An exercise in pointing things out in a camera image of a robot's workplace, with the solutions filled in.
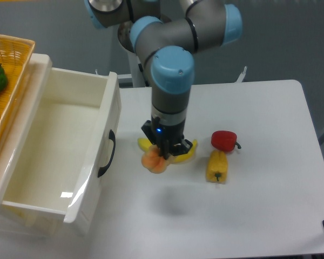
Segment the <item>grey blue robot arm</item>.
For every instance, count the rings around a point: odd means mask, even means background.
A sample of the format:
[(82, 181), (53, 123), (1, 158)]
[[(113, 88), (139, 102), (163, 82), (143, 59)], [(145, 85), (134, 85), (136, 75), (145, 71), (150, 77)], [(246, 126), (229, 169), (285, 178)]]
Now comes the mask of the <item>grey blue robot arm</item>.
[(129, 39), (152, 89), (151, 119), (142, 130), (169, 158), (190, 151), (184, 137), (195, 68), (193, 55), (238, 40), (242, 17), (233, 4), (181, 1), (185, 16), (163, 22), (159, 1), (86, 1), (94, 23), (105, 28), (131, 22)]

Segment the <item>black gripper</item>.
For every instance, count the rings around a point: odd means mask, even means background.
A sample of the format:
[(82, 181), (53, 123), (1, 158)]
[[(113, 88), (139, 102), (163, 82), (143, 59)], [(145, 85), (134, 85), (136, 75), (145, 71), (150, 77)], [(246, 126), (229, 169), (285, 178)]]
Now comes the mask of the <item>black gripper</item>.
[(187, 154), (192, 142), (184, 137), (185, 120), (176, 125), (167, 125), (159, 117), (147, 120), (141, 127), (149, 141), (159, 149), (159, 156), (167, 160), (170, 156)]

